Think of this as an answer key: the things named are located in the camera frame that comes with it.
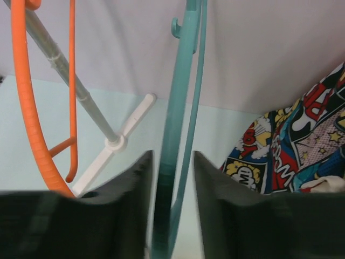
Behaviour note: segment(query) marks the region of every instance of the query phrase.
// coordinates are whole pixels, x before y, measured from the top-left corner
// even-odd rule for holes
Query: yellow star print
[[[333,132],[333,133],[329,133],[329,136],[330,136],[330,141],[335,141],[337,143],[339,143],[339,140],[342,138],[338,132]]]

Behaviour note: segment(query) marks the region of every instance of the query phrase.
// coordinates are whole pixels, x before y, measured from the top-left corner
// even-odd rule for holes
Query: white wall
[[[174,17],[182,21],[185,3],[77,1],[81,81],[168,99],[178,44],[170,24]],[[37,10],[66,56],[68,9],[68,1],[44,0]],[[209,0],[201,104],[257,113],[291,104],[345,59],[344,10],[343,0]],[[10,28],[10,11],[0,0],[0,73],[5,74],[13,74]],[[32,77],[62,82],[30,37],[28,47]]]

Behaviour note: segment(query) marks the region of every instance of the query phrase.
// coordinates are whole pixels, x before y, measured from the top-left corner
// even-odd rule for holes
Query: light blue wall
[[[42,129],[48,146],[52,147],[65,140],[69,134],[68,90],[64,84],[40,80],[34,80],[33,85]],[[114,129],[121,127],[143,98],[102,90],[90,92]],[[94,186],[124,171],[148,149],[155,151],[155,170],[157,170],[166,109],[167,101],[156,102],[131,135],[127,149],[114,157]],[[191,105],[187,105],[185,116],[187,123],[190,109]],[[215,165],[220,166],[241,134],[257,116],[257,114],[200,106],[193,150],[203,152]],[[188,125],[184,125],[182,144],[185,142],[187,128]],[[46,189],[26,137],[15,78],[12,76],[7,77],[0,86],[0,133],[0,189]],[[78,136],[80,176],[103,149],[104,136],[79,104]],[[181,158],[183,151],[184,148],[180,150]],[[69,169],[69,153],[63,152],[54,160],[65,176]],[[193,178],[191,167],[174,258],[203,258]]]

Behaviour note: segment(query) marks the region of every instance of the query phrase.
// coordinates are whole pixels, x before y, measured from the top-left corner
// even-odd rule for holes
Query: orange hanger
[[[75,0],[70,0],[70,137],[48,149],[40,126],[32,89],[26,43],[25,8],[36,10],[41,0],[11,1],[13,59],[20,107],[30,146],[38,169],[50,190],[74,197],[54,164],[53,157],[71,147],[71,166],[66,182],[73,181],[78,169],[77,105],[75,99]]]

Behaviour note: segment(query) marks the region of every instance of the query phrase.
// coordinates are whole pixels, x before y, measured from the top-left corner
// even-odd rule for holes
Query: comic book pattern bag
[[[262,194],[301,192],[324,176],[344,178],[345,65],[292,106],[254,121],[221,170]]]

